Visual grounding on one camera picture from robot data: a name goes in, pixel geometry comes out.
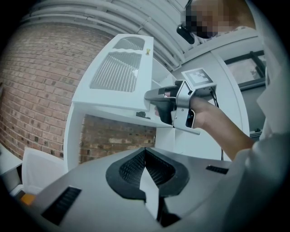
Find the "white door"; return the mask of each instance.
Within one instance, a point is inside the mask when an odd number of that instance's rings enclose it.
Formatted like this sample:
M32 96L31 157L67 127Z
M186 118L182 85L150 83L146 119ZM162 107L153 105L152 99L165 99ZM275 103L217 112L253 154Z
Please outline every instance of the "white door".
M119 34L93 60L73 96L76 104L148 111L153 37Z

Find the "white cabinet door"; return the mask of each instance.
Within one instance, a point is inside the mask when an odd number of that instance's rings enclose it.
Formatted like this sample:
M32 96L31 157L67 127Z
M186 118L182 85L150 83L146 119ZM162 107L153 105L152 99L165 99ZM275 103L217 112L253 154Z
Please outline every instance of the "white cabinet door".
M153 37L119 34L93 60L73 96L76 104L148 111Z

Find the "black slot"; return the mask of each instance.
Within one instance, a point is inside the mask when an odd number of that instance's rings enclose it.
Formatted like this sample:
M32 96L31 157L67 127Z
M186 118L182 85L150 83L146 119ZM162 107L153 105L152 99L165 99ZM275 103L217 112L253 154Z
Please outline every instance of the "black slot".
M64 215L68 212L81 190L68 187L53 203L44 211L42 216L55 225L59 225Z
M217 172L217 173L221 173L221 174L227 174L228 169L224 169L224 168L219 168L219 167L215 167L215 166L207 166L206 170L210 170L212 172Z

